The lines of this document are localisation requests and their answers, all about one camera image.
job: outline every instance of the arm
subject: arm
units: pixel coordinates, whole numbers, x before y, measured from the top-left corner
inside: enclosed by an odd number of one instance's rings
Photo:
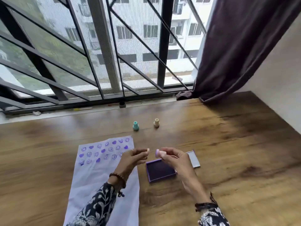
[[[73,222],[67,224],[67,226],[105,226],[113,211],[117,193],[125,185],[124,183],[128,180],[134,167],[145,163],[147,157],[147,149],[135,149],[124,152],[114,171],[123,180],[116,176],[111,176],[77,214]]]
[[[208,196],[203,185],[199,182],[189,155],[175,148],[164,147],[162,151],[166,152],[166,155],[161,156],[163,162],[177,171],[185,190],[193,197],[198,206],[202,203],[210,203],[208,205],[202,204],[202,207],[196,209],[196,211],[201,212],[201,218],[198,221],[199,226],[230,226],[212,194]]]

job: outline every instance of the sleeve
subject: sleeve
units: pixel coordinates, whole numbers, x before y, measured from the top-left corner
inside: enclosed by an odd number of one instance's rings
[[[198,223],[199,226],[230,226],[219,207],[204,212]]]
[[[67,226],[105,226],[116,202],[117,192],[114,187],[105,183],[96,192],[88,204]]]

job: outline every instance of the table surface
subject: table surface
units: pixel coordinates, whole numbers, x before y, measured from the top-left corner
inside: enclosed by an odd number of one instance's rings
[[[232,226],[299,225],[300,135],[250,93],[209,107],[191,99],[2,124],[1,225],[62,225],[78,145],[126,135],[151,149],[149,161],[163,146],[194,149],[195,171]],[[149,184],[145,165],[138,173],[140,225],[197,225],[178,178]]]

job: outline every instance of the dark curtain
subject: dark curtain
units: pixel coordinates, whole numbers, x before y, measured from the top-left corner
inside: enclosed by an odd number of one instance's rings
[[[301,0],[217,0],[193,90],[177,99],[207,103],[241,88],[300,11]]]

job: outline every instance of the purple ink pad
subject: purple ink pad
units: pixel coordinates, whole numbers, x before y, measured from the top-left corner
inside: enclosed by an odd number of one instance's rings
[[[161,159],[153,160],[146,163],[146,172],[148,174],[148,181],[154,182],[160,179],[175,176],[176,172]]]

